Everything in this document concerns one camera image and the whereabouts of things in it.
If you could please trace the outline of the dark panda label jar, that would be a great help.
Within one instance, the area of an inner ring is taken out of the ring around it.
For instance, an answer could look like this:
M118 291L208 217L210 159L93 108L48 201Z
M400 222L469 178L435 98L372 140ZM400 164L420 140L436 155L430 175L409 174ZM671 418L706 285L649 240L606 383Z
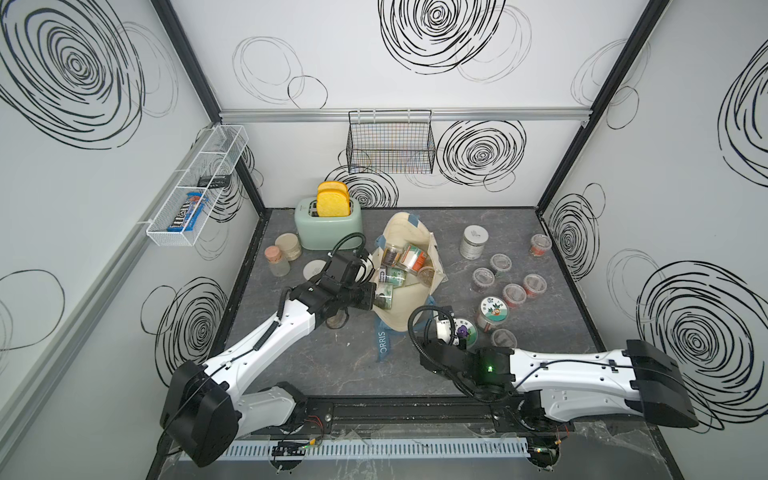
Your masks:
M389 283L379 284L375 290L373 303L383 310L391 310L394 298L394 286Z

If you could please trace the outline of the cream canvas bag blue handles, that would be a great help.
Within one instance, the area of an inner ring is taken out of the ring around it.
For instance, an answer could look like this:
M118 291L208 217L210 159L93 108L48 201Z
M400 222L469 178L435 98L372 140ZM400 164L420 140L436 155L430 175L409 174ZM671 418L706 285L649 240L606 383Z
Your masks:
M393 287L392 307L385 309L379 306L373 307L378 322L376 332L379 340L387 341L386 347L389 349L388 341L390 336L407 333L407 320L412 311L419 306L425 305L428 298L438 289L440 284L446 278L444 267L440 258L439 247L435 234L416 216L407 212L398 212L394 214L387 222L382 234L374 241L374 250L371 254L375 267L374 283L384 285L385 282L379 279L378 272L384 267L388 247L398 247L402 252L406 251L407 246L414 246L425 253L426 259L424 268L434 270L432 279L429 282L418 279L417 273L411 273L407 269L400 267L405 272L405 280L402 286ZM391 350L379 349L379 359L385 358Z

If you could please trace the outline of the sunflower label tall jar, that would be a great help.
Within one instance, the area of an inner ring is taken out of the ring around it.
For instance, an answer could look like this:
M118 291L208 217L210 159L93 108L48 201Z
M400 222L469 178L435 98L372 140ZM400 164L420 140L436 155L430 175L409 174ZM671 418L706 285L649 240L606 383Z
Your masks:
M302 274L306 280L311 280L316 275L323 272L327 262L325 260L317 259L309 261L303 268Z

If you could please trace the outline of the white orange label jar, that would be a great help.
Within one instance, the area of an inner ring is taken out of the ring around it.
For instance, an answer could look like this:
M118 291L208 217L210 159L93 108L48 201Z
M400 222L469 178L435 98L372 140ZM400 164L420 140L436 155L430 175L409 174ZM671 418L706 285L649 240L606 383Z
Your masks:
M398 259L398 265L401 269L412 274L417 274L425 265L427 253L414 244L404 246Z

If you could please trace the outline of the orange label small jar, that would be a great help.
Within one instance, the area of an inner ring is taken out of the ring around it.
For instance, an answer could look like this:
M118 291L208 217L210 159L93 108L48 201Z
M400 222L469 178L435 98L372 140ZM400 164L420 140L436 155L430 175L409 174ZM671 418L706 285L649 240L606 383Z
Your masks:
M496 329L491 335L491 343L495 347L514 349L518 345L516 336L508 329Z

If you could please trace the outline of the large radish label seed jar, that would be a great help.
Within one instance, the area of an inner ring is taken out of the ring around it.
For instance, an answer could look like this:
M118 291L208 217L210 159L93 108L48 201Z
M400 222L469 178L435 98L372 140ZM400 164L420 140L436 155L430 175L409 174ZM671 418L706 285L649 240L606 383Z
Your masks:
M501 328L507 321L509 310L507 303L498 297L484 297L478 306L476 324L479 331L490 332Z

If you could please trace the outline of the silver label jar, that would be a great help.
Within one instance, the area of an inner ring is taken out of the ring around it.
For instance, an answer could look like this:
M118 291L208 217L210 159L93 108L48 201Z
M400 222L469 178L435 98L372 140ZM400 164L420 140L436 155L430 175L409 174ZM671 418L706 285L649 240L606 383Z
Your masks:
M469 225L464 229L460 244L460 254L467 260L475 260L482 256L485 245L489 240L488 231L480 225Z

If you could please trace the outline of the red bee label seed jar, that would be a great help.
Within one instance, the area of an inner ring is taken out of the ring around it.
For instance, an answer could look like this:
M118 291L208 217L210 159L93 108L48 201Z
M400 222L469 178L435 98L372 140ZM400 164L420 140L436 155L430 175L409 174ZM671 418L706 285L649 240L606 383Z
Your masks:
M530 240L530 253L535 257L541 257L552 248L552 240L545 234L534 234Z

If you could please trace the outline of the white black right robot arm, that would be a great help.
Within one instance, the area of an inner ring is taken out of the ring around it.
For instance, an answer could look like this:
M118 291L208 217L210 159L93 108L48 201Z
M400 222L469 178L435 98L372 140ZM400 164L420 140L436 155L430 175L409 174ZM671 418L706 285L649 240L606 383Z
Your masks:
M527 425L629 415L657 426L700 426L679 364L651 343L630 339L622 349L555 354L486 346L471 350L446 307L412 311L407 333L421 365L481 403L523 402Z

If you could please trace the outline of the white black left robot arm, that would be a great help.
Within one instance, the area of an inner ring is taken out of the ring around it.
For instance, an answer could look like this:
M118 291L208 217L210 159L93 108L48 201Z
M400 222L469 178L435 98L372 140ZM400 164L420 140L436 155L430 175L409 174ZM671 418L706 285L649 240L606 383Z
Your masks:
M248 387L293 344L340 312L369 311L376 286L360 232L332 248L320 272L280 294L277 310L233 346L173 373L160 417L163 435L199 467L222 456L234 440L267 427L289 425L301 392L282 382L249 393Z

